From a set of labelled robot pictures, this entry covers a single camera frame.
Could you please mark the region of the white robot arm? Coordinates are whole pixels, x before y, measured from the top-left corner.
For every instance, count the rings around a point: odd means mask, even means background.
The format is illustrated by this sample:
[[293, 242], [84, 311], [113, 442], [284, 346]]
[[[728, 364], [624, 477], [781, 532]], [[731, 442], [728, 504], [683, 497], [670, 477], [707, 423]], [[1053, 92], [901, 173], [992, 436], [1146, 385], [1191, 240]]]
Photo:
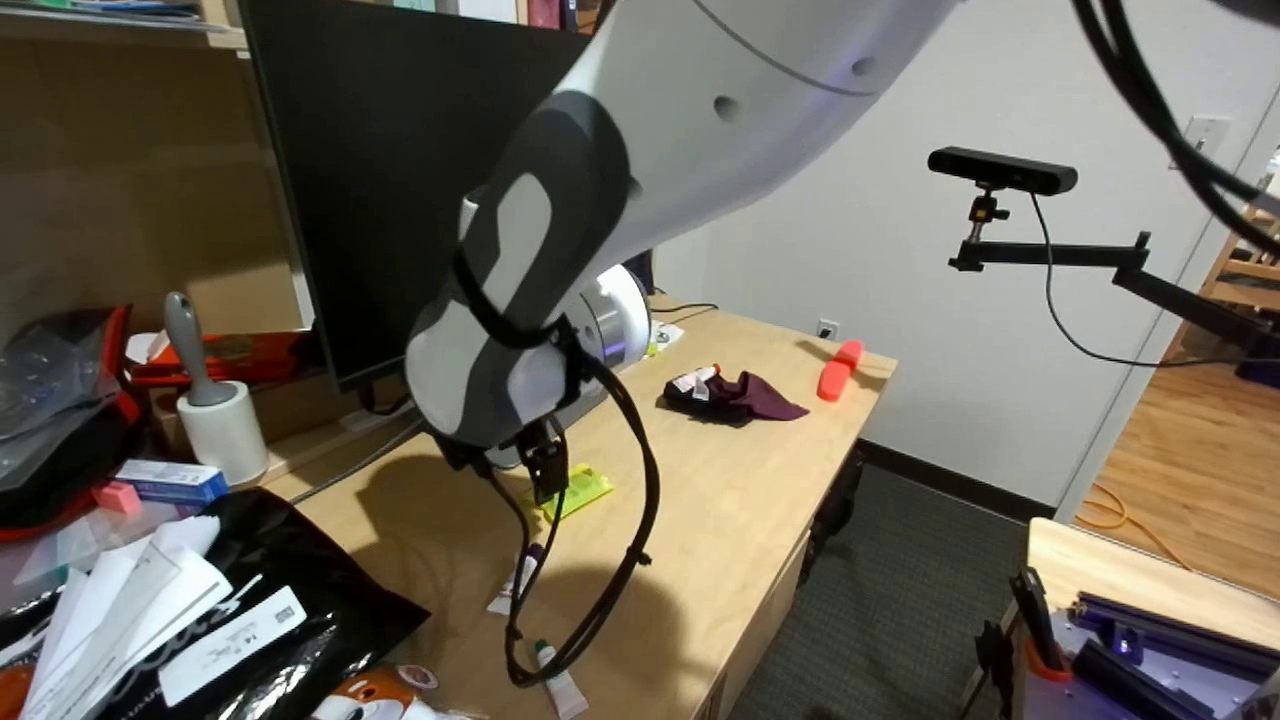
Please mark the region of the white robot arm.
[[577, 399], [566, 311], [601, 273], [838, 142], [956, 0], [618, 0], [503, 139], [405, 375], [467, 469]]

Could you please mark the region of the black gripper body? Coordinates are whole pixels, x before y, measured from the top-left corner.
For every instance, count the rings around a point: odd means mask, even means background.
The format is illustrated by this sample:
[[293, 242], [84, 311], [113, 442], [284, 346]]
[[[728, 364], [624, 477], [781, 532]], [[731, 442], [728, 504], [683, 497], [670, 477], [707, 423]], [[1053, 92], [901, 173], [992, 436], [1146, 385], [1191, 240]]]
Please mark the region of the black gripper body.
[[530, 469], [542, 498], [553, 498], [568, 486], [568, 442], [558, 419], [530, 423], [517, 436], [517, 457]]

